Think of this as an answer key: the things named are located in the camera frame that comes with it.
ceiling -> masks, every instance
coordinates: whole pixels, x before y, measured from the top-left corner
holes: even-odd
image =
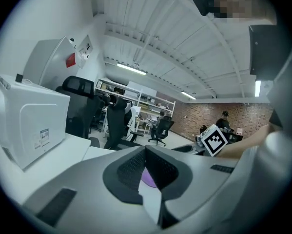
[[[113,80],[123,81],[111,67],[121,62],[182,101],[182,91],[197,99],[253,99],[248,26],[268,22],[203,17],[192,0],[92,0],[92,9],[107,18],[103,55]]]

person's arm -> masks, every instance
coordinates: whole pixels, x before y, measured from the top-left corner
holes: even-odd
[[[243,152],[246,149],[253,146],[261,145],[269,133],[277,131],[279,129],[280,128],[277,128],[276,126],[272,124],[262,126],[257,132],[255,132],[250,137],[242,141],[239,141],[230,145],[226,145],[216,157],[241,158]]]

white printer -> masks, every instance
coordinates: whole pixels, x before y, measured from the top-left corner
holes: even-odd
[[[20,168],[65,138],[69,101],[28,80],[0,76],[0,144]]]

white shelving unit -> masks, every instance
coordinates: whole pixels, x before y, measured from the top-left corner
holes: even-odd
[[[112,91],[109,91],[107,89],[103,89],[103,88],[101,88],[103,86],[103,84],[114,86],[114,87],[120,88],[122,90],[127,90],[127,91],[134,92],[134,93],[136,93],[136,98],[125,96],[125,95],[120,95],[120,94],[118,94],[116,92],[112,92]],[[113,81],[105,79],[105,78],[98,79],[98,81],[96,83],[95,90],[98,90],[100,92],[103,92],[103,93],[106,93],[106,94],[109,94],[109,95],[119,96],[119,97],[124,98],[126,100],[131,100],[132,102],[135,102],[134,103],[135,106],[138,106],[139,101],[140,101],[140,97],[141,97],[141,94],[142,94],[142,90],[137,90],[137,89],[134,89],[134,88],[130,88],[128,86],[122,85],[120,83],[113,82]]]
[[[120,89],[125,90],[125,91],[134,92],[136,94],[136,97],[130,97],[130,96],[125,96],[125,95],[120,95],[120,94],[118,94],[116,92],[109,91],[107,89],[102,88],[103,84],[107,84],[107,85],[110,85],[110,86],[114,86],[116,88],[120,88]],[[174,112],[174,108],[175,108],[175,103],[176,103],[175,101],[174,102],[171,102],[171,101],[168,101],[168,100],[165,100],[165,99],[156,97],[156,96],[150,96],[150,95],[148,95],[146,93],[143,93],[142,90],[137,90],[137,89],[134,89],[134,88],[131,88],[131,87],[122,85],[120,83],[113,82],[113,81],[111,81],[109,79],[106,79],[106,78],[100,78],[100,79],[98,79],[98,81],[96,82],[95,90],[98,90],[101,93],[119,96],[121,98],[124,98],[125,100],[130,100],[137,107],[138,106],[140,107],[141,105],[147,105],[147,107],[148,107],[147,109],[145,109],[143,107],[141,107],[141,109],[140,109],[140,113],[145,114],[146,117],[145,117],[144,120],[140,120],[139,121],[140,124],[139,124],[139,127],[137,129],[138,131],[146,132],[146,130],[147,130],[147,122],[148,122],[147,118],[148,118],[148,116],[155,116],[155,117],[160,116],[160,113],[153,112],[152,110],[170,112],[171,115],[173,116],[173,112]],[[162,105],[163,107],[156,106],[155,103],[151,103],[151,102],[148,102],[148,101],[142,101],[141,100],[141,97],[142,96],[153,99],[155,101],[155,103],[161,103],[161,104],[163,104]],[[145,126],[146,129],[142,126],[142,123],[146,123],[146,126]]]

black vent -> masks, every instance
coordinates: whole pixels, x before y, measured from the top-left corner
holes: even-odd
[[[76,194],[77,192],[74,190],[68,188],[61,189],[37,214],[37,218],[54,227]]]
[[[223,173],[228,173],[228,174],[231,174],[234,170],[233,167],[220,166],[220,165],[213,165],[213,166],[211,166],[211,169],[216,170],[216,171],[220,171]]]
[[[145,169],[145,152],[139,152],[137,155],[124,162],[117,170],[119,181],[128,188],[138,192],[141,174]]]
[[[159,190],[171,184],[178,177],[178,169],[154,152],[146,153],[146,167]]]

